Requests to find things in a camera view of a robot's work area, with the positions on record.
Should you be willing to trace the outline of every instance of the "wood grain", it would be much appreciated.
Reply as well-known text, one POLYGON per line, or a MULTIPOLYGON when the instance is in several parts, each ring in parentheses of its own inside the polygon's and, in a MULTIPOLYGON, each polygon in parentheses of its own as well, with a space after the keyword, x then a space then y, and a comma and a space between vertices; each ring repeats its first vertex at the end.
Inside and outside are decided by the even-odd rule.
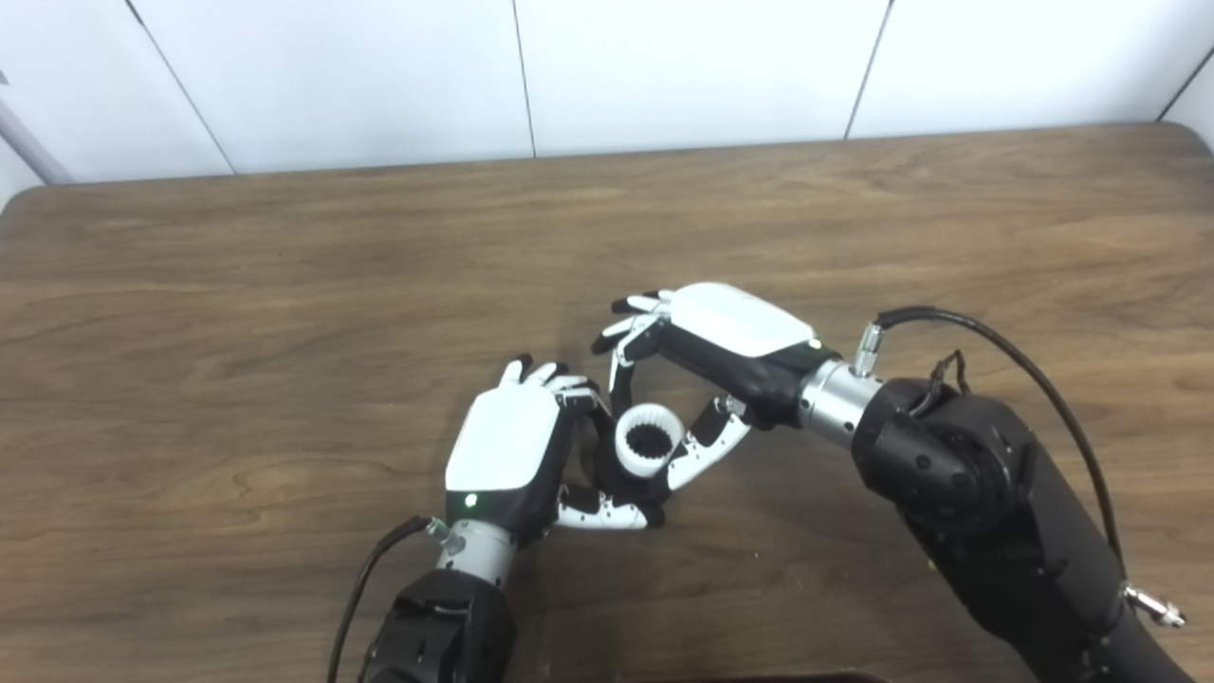
MULTIPOLYGON (((931 302, 1017 341, 1074 404, 1158 632, 1214 678, 1214 161, 1131 125, 35 189, 0 218, 0 670, 25 683, 316 681, 375 539, 441 512, 471 398, 512 355, 589 357, 612 298, 702 279, 840 349, 931 302)), ((1057 420, 964 332, 900 328, 887 376, 966 351, 1085 501, 1057 420)), ((710 394, 652 362, 637 395, 710 394)), ((845 454, 753 437, 659 531, 524 553, 512 681, 860 668, 1029 676, 845 454)), ((380 565, 347 671, 421 541, 380 565)))

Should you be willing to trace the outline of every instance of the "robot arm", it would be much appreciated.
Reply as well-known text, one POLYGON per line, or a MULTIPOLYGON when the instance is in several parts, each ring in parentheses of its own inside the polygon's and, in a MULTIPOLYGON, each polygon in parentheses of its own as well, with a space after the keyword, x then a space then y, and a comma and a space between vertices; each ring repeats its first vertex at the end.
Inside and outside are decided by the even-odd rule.
MULTIPOLYGON (((659 523, 656 506, 617 505, 606 494, 561 483, 578 420, 589 417, 600 434, 609 434, 614 421, 592 382, 565 375, 560 364, 524 377, 531 365, 527 355, 511 362, 498 387, 469 409, 447 463, 450 527, 421 520, 439 542, 438 562, 397 596, 368 649, 361 682, 501 681, 515 638, 504 593, 515 554, 554 525, 643 529, 659 523)), ((339 630, 335 651, 347 626, 339 630)), ((330 682, 335 675, 336 659, 330 682)))
MULTIPOLYGON (((592 349, 612 353, 622 426, 635 363, 660 354, 728 392, 715 412, 759 429, 804 428, 850 451, 864 485, 897 507, 974 619, 1040 681, 1191 683, 1135 608, 1161 624, 1182 617, 1129 586, 1110 543, 1006 405, 938 377, 874 379, 883 325, 869 325, 849 365, 809 324, 726 284, 629 296, 613 309, 636 314, 608 326, 592 349)), ((595 476, 608 493, 660 503, 676 489, 679 459, 648 479, 603 460, 612 459, 600 457, 595 476)))

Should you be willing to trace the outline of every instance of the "black fingertip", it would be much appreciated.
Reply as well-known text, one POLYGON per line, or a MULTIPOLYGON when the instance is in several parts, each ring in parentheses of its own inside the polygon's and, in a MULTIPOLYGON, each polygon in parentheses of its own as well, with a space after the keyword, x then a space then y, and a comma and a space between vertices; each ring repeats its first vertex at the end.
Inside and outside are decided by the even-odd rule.
POLYGON ((611 392, 611 412, 615 416, 632 408, 632 374, 636 366, 620 368, 615 372, 615 388, 611 392))
POLYGON ((572 411, 575 416, 590 415, 590 411, 595 410, 595 400, 589 397, 566 399, 565 409, 572 411))
POLYGON ((645 525, 649 529, 663 527, 666 523, 666 513, 662 507, 652 503, 635 503, 636 510, 645 517, 645 525))
POLYGON ((586 514, 599 513, 599 491, 585 486, 578 486, 577 484, 569 484, 565 488, 565 490, 566 494, 565 499, 561 500, 562 503, 586 514))
POLYGON ((594 340, 594 343, 590 345, 590 353, 596 357, 601 357, 607 352, 611 352, 612 349, 615 348, 617 341, 623 338, 626 334, 628 332, 612 334, 611 336, 605 336, 600 334, 599 337, 594 340))
POLYGON ((611 439, 614 443, 615 421, 611 419, 607 409, 602 404, 596 403, 591 406, 588 415, 590 416, 590 423, 595 426, 595 434, 599 436, 599 440, 611 439))

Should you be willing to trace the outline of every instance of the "white wall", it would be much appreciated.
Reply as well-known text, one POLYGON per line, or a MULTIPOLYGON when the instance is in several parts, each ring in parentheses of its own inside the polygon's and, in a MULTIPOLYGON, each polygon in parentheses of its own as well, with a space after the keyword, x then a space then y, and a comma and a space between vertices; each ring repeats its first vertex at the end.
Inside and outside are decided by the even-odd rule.
POLYGON ((131 2, 0 0, 41 177, 1146 121, 1214 46, 1212 0, 131 2))
POLYGON ((15 194, 28 187, 41 184, 34 171, 13 152, 12 147, 0 137, 0 215, 15 194))
POLYGON ((1164 120, 1187 125, 1214 149, 1214 58, 1198 72, 1164 120))
POLYGON ((886 0, 517 0, 539 155, 839 140, 886 0))
POLYGON ((896 0, 851 133, 1155 120, 1210 46, 1210 0, 896 0))
POLYGON ((531 156, 511 0, 134 0, 238 172, 531 156))
POLYGON ((0 0, 0 125, 57 182, 232 172, 123 0, 0 0))

